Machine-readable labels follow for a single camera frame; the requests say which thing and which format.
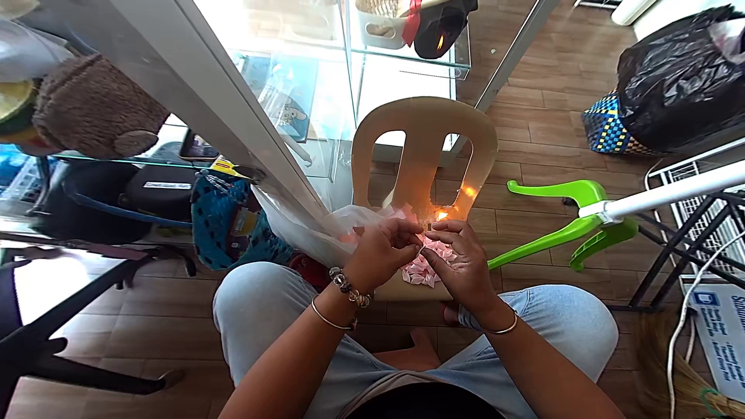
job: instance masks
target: silver bangle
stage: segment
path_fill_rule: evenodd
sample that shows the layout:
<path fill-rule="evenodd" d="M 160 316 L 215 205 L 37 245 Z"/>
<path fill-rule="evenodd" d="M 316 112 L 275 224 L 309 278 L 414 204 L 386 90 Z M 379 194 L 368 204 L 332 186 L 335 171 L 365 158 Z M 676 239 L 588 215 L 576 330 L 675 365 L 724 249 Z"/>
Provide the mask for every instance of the silver bangle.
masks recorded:
<path fill-rule="evenodd" d="M 326 323 L 332 325 L 333 327 L 336 327 L 337 329 L 349 330 L 350 332 L 354 332 L 355 331 L 355 329 L 357 328 L 357 318 L 356 317 L 352 318 L 352 323 L 349 326 L 346 326 L 346 327 L 339 326 L 338 324 L 333 324 L 329 319 L 323 317 L 323 315 L 318 312 L 318 309 L 316 308 L 316 298 L 318 298 L 317 295 L 315 297 L 313 297 L 313 300 L 311 300 L 311 307 L 313 307 L 313 311 L 316 312 L 316 314 L 318 315 L 318 317 L 321 318 L 321 320 L 323 320 Z"/>
<path fill-rule="evenodd" d="M 506 328 L 505 330 L 486 330 L 483 327 L 481 329 L 484 332 L 491 333 L 493 335 L 502 335 L 504 333 L 507 333 L 507 332 L 511 331 L 512 329 L 515 328 L 515 326 L 517 326 L 517 319 L 518 319 L 518 317 L 517 317 L 517 311 L 515 309 L 512 309 L 512 311 L 513 311 L 513 313 L 515 313 L 515 321 L 513 321 L 513 325 L 512 326 Z"/>
<path fill-rule="evenodd" d="M 372 300 L 370 294 L 361 294 L 358 290 L 352 289 L 352 284 L 346 280 L 341 268 L 335 266 L 329 269 L 329 276 L 331 277 L 331 281 L 339 287 L 340 291 L 349 295 L 349 301 L 356 303 L 361 309 L 367 308 L 370 305 L 370 301 Z"/>

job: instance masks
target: green chair leg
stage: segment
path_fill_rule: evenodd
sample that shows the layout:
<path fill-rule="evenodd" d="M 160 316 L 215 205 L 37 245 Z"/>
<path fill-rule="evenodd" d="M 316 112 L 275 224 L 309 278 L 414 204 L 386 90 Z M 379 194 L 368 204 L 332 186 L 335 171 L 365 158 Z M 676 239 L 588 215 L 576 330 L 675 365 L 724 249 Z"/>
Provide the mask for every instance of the green chair leg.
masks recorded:
<path fill-rule="evenodd" d="M 550 186 L 520 186 L 517 181 L 510 180 L 507 182 L 507 188 L 522 195 L 569 197 L 574 199 L 580 208 L 608 199 L 605 189 L 594 180 L 575 180 Z"/>
<path fill-rule="evenodd" d="M 569 266 L 579 272 L 584 268 L 584 261 L 607 247 L 616 245 L 632 237 L 639 232 L 639 225 L 632 218 L 624 218 L 624 222 L 601 227 L 600 232 L 588 239 L 574 251 L 569 261 Z"/>
<path fill-rule="evenodd" d="M 593 231 L 602 223 L 603 222 L 601 221 L 601 219 L 596 215 L 577 218 L 559 231 L 554 231 L 553 233 L 547 234 L 540 239 L 534 240 L 526 245 L 522 245 L 519 248 L 513 249 L 507 253 L 503 253 L 490 260 L 488 263 L 489 269 L 494 269 L 498 266 L 506 265 L 507 263 L 510 263 L 517 259 L 530 256 L 533 253 L 538 253 L 554 246 L 579 239 L 580 237 Z"/>

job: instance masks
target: beige plastic chair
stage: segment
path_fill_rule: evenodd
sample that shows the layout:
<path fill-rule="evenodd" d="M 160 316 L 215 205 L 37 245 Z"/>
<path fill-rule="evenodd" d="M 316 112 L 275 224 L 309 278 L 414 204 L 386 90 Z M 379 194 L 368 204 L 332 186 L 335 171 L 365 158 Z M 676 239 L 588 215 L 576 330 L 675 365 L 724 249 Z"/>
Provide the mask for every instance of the beige plastic chair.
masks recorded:
<path fill-rule="evenodd" d="M 465 221 L 496 158 L 497 133 L 491 119 L 467 104 L 445 98 L 407 98 L 375 108 L 360 123 L 352 143 L 355 205 L 370 208 L 367 191 L 373 146 L 380 135 L 394 130 L 404 131 L 406 142 L 396 185 L 384 200 L 383 207 L 390 204 L 401 208 L 410 204 L 423 224 L 436 221 L 441 212 L 446 212 L 449 219 Z M 455 202 L 451 206 L 433 205 L 430 188 L 445 137 L 450 133 L 468 137 L 473 152 Z M 434 288 L 404 282 L 399 270 L 375 291 L 375 299 L 451 300 L 452 297 L 440 282 Z"/>

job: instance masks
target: jeans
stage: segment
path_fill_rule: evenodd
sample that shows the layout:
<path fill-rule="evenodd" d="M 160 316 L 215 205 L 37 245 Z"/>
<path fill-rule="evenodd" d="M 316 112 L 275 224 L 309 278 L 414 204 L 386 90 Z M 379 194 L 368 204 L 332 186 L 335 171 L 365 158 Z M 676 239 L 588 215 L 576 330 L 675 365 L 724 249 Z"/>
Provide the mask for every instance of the jeans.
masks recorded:
<path fill-rule="evenodd" d="M 297 272 L 269 262 L 239 266 L 225 277 L 213 308 L 225 360 L 236 385 L 315 295 Z M 505 292 L 500 297 L 597 381 L 615 349 L 618 329 L 608 309 L 595 296 L 573 286 L 544 285 Z M 478 329 L 476 320 L 463 307 L 459 320 L 464 326 Z M 335 418 L 357 394 L 396 371 L 345 335 L 305 418 Z M 477 394 L 507 419 L 536 417 L 486 336 L 426 373 Z"/>

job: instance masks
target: pink origami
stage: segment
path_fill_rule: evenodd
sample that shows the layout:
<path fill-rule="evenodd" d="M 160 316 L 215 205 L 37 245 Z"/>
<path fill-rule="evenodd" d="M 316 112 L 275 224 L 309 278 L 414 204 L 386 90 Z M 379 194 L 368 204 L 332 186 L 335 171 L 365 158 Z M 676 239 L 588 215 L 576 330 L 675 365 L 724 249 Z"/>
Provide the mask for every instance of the pink origami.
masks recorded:
<path fill-rule="evenodd" d="M 454 261 L 457 254 L 453 253 L 450 246 L 442 242 L 436 242 L 427 236 L 420 236 L 425 248 L 432 249 L 438 256 L 443 258 L 448 265 Z M 404 265 L 401 270 L 404 272 L 404 281 L 413 284 L 426 284 L 434 288 L 434 283 L 440 280 L 440 277 L 434 273 L 427 260 L 419 254 L 416 259 Z"/>

